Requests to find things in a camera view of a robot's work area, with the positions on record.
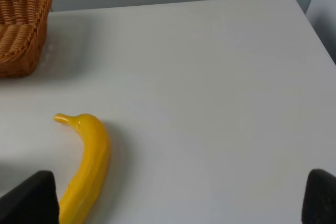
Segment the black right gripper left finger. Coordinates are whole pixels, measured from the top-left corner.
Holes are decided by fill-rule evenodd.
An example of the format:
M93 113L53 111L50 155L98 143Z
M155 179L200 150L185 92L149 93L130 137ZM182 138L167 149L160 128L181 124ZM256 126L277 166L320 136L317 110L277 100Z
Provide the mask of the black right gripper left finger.
M53 172L40 170L1 197L1 223L59 223Z

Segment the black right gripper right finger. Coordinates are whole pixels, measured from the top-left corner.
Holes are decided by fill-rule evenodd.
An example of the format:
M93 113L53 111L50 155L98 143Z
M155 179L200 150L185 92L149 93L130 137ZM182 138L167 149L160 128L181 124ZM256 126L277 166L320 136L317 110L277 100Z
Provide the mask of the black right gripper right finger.
M335 176L322 170L310 171L301 211L302 223L335 224Z

